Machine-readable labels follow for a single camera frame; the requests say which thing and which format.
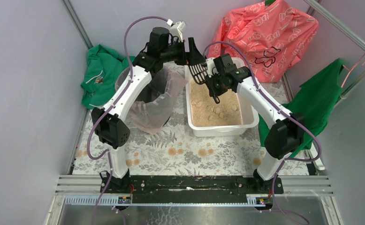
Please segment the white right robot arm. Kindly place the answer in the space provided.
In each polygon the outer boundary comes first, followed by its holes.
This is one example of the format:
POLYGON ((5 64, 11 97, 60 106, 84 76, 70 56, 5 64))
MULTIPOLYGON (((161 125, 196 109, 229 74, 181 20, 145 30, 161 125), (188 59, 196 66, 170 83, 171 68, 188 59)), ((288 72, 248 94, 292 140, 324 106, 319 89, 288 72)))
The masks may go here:
POLYGON ((304 142, 303 115, 294 114, 278 103, 261 87, 251 69, 237 67, 229 54, 206 59, 205 68, 205 84, 214 100, 232 90, 247 99, 266 122, 269 128, 264 141, 266 155, 255 174, 263 181, 271 180, 283 161, 304 142))

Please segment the black litter scoop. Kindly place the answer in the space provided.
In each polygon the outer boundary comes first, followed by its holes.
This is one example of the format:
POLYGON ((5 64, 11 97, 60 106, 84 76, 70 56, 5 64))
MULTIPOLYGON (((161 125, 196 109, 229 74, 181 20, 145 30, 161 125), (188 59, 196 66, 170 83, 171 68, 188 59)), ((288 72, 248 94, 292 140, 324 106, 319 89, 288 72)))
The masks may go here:
POLYGON ((216 104, 220 103, 219 95, 217 94, 216 85, 213 77, 208 74, 207 61, 200 62, 196 65, 188 65, 188 70, 194 82, 198 85, 205 84, 209 90, 209 96, 213 98, 216 104))

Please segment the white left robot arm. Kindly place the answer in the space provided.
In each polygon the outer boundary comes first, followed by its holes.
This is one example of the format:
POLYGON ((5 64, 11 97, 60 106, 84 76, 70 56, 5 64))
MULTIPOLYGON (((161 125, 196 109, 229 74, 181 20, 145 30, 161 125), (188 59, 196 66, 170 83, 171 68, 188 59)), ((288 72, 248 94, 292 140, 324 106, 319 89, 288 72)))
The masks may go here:
POLYGON ((97 160, 107 155, 107 182, 119 187, 128 185, 129 169, 125 163, 123 145, 129 138, 130 129, 124 121, 139 94, 167 62, 195 66, 204 63, 205 59, 193 37, 183 40, 182 36, 173 34, 167 28, 155 27, 144 49, 133 60, 121 87, 107 103, 91 112, 93 128, 89 136, 96 135, 106 146, 103 153, 97 157, 91 156, 91 159, 97 160))

